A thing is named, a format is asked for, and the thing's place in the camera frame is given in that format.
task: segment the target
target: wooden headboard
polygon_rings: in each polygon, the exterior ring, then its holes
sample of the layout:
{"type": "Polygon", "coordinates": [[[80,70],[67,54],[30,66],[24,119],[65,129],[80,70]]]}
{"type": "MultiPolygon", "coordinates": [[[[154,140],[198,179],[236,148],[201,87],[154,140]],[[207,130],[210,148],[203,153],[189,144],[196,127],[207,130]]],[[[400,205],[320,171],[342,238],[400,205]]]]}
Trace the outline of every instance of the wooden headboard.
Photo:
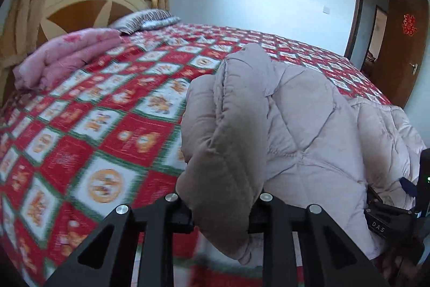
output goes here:
{"type": "Polygon", "coordinates": [[[148,9],[144,0],[45,0],[37,47],[89,27],[107,27],[120,17],[148,9]]]}

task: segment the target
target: bedspread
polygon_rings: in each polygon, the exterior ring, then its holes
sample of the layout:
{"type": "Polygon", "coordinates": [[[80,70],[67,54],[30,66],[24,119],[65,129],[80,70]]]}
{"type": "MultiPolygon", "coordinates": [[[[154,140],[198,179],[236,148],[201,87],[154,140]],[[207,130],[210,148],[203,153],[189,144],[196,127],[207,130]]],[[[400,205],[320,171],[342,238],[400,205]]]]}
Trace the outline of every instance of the bedspread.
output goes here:
{"type": "MultiPolygon", "coordinates": [[[[124,41],[5,109],[1,244],[30,286],[43,285],[114,207],[147,205],[175,189],[185,168],[180,121],[190,81],[246,43],[322,72],[343,95],[389,104],[347,59],[279,36],[178,24],[124,41]]],[[[197,230],[175,235],[173,246],[177,286],[261,285],[260,268],[223,256],[197,230]]]]}

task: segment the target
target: striped pillow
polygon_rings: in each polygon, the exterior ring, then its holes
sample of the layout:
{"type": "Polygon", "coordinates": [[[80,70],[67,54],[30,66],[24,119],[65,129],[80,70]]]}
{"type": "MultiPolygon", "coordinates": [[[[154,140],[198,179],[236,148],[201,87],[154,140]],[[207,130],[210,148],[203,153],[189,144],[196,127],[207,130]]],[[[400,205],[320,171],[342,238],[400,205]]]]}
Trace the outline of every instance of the striped pillow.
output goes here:
{"type": "Polygon", "coordinates": [[[109,27],[130,35],[140,30],[140,27],[145,21],[164,20],[168,17],[171,17],[168,11],[162,9],[146,9],[126,15],[114,23],[111,23],[109,27]]]}
{"type": "Polygon", "coordinates": [[[172,16],[164,20],[145,21],[140,29],[146,31],[157,30],[159,28],[175,25],[179,21],[181,21],[181,19],[177,16],[172,16]]]}

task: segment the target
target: down jacket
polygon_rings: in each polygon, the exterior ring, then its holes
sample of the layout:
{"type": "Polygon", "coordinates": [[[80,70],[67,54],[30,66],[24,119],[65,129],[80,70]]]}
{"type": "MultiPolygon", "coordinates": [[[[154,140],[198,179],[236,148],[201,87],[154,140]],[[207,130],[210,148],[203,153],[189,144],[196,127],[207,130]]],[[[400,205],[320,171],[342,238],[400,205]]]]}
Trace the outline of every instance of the down jacket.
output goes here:
{"type": "Polygon", "coordinates": [[[271,61],[257,44],[191,82],[181,132],[178,194],[218,250],[252,265],[262,262],[262,237],[247,233],[248,217],[263,187],[290,205],[321,205],[366,256],[378,256],[366,186],[410,209],[398,180],[416,183],[425,148],[400,108],[347,100],[323,74],[271,61]]]}

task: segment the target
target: red paper cutting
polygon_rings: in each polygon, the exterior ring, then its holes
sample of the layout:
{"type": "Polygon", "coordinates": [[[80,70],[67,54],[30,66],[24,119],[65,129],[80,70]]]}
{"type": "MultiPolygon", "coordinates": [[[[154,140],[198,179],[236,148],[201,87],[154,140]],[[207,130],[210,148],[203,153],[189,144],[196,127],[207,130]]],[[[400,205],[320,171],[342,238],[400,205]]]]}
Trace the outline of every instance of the red paper cutting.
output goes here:
{"type": "Polygon", "coordinates": [[[406,14],[403,20],[403,33],[409,36],[413,36],[418,29],[415,27],[415,16],[406,14]]]}

